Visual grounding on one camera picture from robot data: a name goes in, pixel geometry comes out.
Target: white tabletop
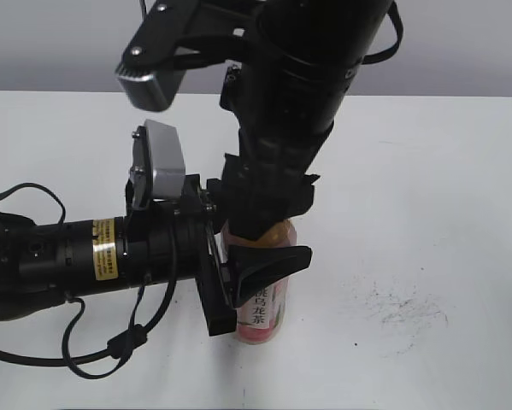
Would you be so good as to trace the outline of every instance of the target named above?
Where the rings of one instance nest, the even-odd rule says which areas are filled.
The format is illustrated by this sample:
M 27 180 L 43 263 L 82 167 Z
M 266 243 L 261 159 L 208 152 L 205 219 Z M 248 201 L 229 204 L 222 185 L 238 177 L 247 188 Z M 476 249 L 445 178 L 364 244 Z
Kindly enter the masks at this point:
M 237 143 L 218 98 L 147 115 L 121 94 L 0 92 L 0 190 L 39 182 L 69 220 L 122 215 L 130 133 L 146 116 L 178 127 L 189 173 L 217 177 Z M 311 171 L 315 205 L 295 224 L 315 255 L 270 343 L 209 338 L 184 282 L 111 378 L 0 362 L 0 409 L 512 409 L 512 99 L 349 97 Z M 0 209 L 58 218 L 37 192 Z M 140 322 L 163 289 L 148 290 Z M 75 354 L 124 330 L 133 292 L 86 298 Z M 0 348 L 58 357 L 77 309 L 0 324 Z

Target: black cylindrical actuator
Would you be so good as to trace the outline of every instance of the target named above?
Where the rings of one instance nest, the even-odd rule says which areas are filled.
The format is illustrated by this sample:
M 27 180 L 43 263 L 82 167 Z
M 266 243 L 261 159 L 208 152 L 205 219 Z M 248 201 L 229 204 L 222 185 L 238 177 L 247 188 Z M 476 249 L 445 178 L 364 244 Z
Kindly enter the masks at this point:
M 298 138 L 328 131 L 391 3 L 267 0 L 257 34 L 246 34 L 280 58 L 268 69 L 244 65 L 240 93 L 256 127 Z
M 194 278 L 200 267 L 197 237 L 188 218 L 170 220 L 178 251 L 178 279 Z M 147 236 L 132 240 L 124 218 L 35 226 L 22 235 L 18 273 L 35 290 L 56 287 L 85 296 L 167 282 L 172 265 L 169 225 L 154 224 Z

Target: gray wall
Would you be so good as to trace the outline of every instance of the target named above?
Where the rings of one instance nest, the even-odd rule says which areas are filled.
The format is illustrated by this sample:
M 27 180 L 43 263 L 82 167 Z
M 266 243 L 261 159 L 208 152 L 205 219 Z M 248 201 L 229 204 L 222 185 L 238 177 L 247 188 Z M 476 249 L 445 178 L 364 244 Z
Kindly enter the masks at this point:
M 361 70 L 352 94 L 512 96 L 512 0 L 398 4 L 402 49 Z M 137 0 L 0 1 L 0 90 L 118 91 L 113 70 L 139 22 Z M 387 22 L 374 49 L 393 37 Z M 222 77 L 188 73 L 182 91 L 219 92 Z

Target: screw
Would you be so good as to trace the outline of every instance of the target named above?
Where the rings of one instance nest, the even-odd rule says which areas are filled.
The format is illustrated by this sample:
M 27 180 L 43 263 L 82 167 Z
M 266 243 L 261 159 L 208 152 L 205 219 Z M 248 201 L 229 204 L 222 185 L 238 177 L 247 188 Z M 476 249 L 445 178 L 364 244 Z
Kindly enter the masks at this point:
M 145 174 L 145 170 L 143 167 L 141 167 L 140 165 L 136 165 L 134 167 L 132 167 L 132 171 L 136 174 L 136 175 L 144 175 Z
M 133 56 L 139 56 L 140 54 L 142 54 L 142 48 L 136 45 L 135 47 L 132 47 L 130 49 L 130 54 L 132 54 Z

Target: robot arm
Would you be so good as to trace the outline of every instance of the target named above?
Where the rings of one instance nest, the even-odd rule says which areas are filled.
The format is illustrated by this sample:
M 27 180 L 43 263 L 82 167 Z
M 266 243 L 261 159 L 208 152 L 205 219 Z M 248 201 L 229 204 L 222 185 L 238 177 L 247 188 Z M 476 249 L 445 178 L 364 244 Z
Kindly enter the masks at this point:
M 391 17 L 397 42 L 367 56 L 381 21 Z M 309 266 L 311 249 L 232 246 L 220 261 L 215 234 L 257 239 L 275 223 L 306 213 L 316 175 L 305 174 L 333 128 L 358 68 L 392 56 L 403 36 L 392 0 L 157 0 L 123 53 L 116 75 L 135 107 L 162 111 L 186 70 L 226 60 L 220 105 L 240 125 L 239 155 L 226 155 L 221 180 L 204 189 L 185 175 L 175 129 L 147 120 L 133 134 L 125 217 L 56 225 L 0 213 L 0 321 L 66 301 L 81 303 L 60 359 L 0 351 L 26 366 L 68 366 L 112 356 L 120 368 L 166 313 L 177 280 L 194 278 L 210 336 L 234 331 L 236 308 L 258 290 Z M 81 296 L 168 282 L 146 325 L 132 312 L 126 331 L 95 354 L 71 358 L 69 335 L 84 311 Z

